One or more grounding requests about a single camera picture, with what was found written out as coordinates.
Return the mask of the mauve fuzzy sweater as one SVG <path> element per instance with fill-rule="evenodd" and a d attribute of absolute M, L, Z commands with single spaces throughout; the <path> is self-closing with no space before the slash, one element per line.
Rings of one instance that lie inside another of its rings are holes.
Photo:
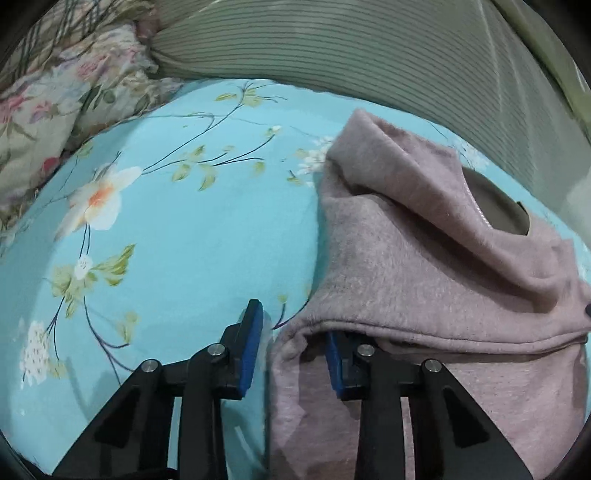
<path fill-rule="evenodd" d="M 320 202 L 325 274 L 271 352 L 271 477 L 353 477 L 361 407 L 322 360 L 335 330 L 439 359 L 548 477 L 586 419 L 590 287 L 572 242 L 453 149 L 361 109 L 329 147 Z"/>

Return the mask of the blue floral bed sheet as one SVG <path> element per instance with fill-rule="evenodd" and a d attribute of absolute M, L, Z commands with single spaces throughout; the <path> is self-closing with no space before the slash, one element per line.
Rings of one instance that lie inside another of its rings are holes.
<path fill-rule="evenodd" d="M 1 248 L 1 429 L 44 471 L 140 361 L 182 360 L 252 298 L 311 292 L 315 174 L 359 101 L 194 83 L 83 147 Z"/>

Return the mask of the pink floral quilt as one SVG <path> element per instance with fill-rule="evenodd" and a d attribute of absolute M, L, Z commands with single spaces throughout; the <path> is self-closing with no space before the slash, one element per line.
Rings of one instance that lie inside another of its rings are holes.
<path fill-rule="evenodd" d="M 147 113 L 180 89 L 131 23 L 50 58 L 1 94 L 1 228 L 13 225 L 66 158 L 99 132 Z"/>

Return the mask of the green striped pillow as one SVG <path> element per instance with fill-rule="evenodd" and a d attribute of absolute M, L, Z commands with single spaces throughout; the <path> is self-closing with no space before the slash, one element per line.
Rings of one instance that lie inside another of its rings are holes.
<path fill-rule="evenodd" d="M 459 134 L 580 229 L 590 137 L 495 1 L 160 1 L 169 75 L 269 78 L 367 99 Z"/>

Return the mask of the plaid beige blanket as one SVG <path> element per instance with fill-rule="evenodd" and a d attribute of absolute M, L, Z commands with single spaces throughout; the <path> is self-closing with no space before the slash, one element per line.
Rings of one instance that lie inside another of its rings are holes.
<path fill-rule="evenodd" d="M 1 90 L 40 68 L 49 58 L 108 26 L 147 20 L 153 1 L 57 1 L 9 45 L 1 60 Z"/>

